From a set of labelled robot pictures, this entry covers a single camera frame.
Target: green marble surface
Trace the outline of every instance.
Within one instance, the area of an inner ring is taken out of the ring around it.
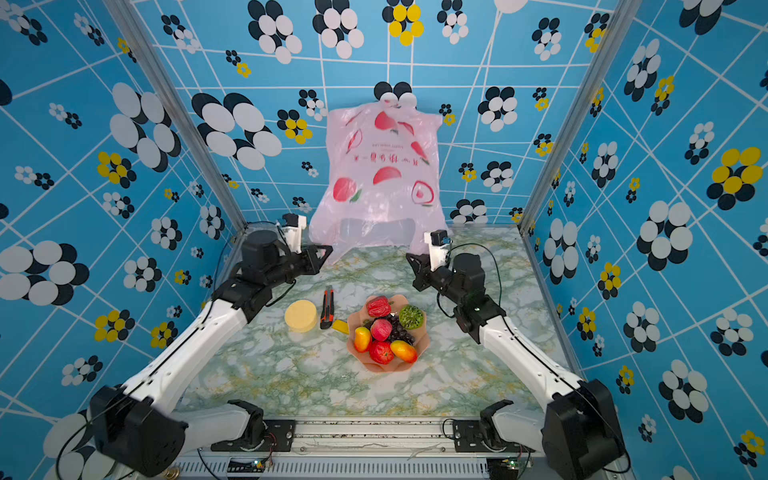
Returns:
[[[502,308],[548,355],[567,365],[517,229],[457,228],[453,240],[455,245],[481,243],[494,252],[502,274]],[[267,416],[476,416],[500,399],[511,399],[523,409],[540,410],[501,360],[440,313],[434,290],[420,293],[412,287],[405,252],[405,247],[355,249],[317,276],[301,277],[285,299],[264,309],[219,350],[177,409],[205,409],[242,399]],[[460,252],[481,254],[486,289],[496,298],[498,280],[491,257],[479,247],[455,251]],[[336,291],[340,319],[360,310],[370,295],[401,293],[426,311],[431,346],[408,372],[375,374],[349,354],[342,333],[319,327],[290,332],[283,319],[287,306],[299,299],[322,305],[326,285]],[[442,302],[446,311],[452,308],[450,301]]]

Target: yellow sponge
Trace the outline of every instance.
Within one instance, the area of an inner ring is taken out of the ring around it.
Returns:
[[[309,300],[291,303],[286,309],[286,323],[294,332],[309,332],[317,324],[317,307]]]
[[[349,335],[349,325],[347,325],[346,322],[342,320],[333,320],[331,328],[334,330],[339,330],[344,335]]]

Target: round yellow sponge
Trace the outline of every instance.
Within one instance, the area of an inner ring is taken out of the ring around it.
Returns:
[[[297,300],[286,309],[286,323],[296,333],[309,332],[317,324],[317,307],[309,300]]]

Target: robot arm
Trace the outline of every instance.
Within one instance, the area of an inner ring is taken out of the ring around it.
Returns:
[[[244,438],[258,444],[262,439],[263,412],[246,402],[194,414],[172,412],[216,351],[269,305],[272,289],[317,274],[333,251],[327,245],[302,249],[306,218],[287,214],[283,219],[285,242],[271,230],[252,232],[235,273],[187,329],[120,388],[105,386],[96,392],[90,407],[99,452],[152,477],[191,449],[223,440]]]
[[[542,352],[512,324],[506,312],[485,292],[480,257],[460,253],[450,268],[445,230],[425,234],[429,254],[406,254],[413,286],[433,287],[456,304],[462,332],[492,351],[531,390],[545,411],[544,428],[518,422],[523,412],[503,400],[481,413],[480,429],[492,449],[517,442],[543,450],[562,478],[587,478],[625,453],[613,399],[599,381],[585,382]]]

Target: floral pattern wallpaper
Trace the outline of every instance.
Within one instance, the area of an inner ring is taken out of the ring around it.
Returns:
[[[328,111],[390,101],[443,117],[446,220],[517,224],[617,0],[131,4],[247,220],[311,217]]]
[[[768,478],[766,27],[644,0],[527,231],[637,478]]]
[[[234,231],[100,1],[0,0],[0,45],[0,478],[39,480],[197,316]],[[66,478],[109,473],[74,444]]]

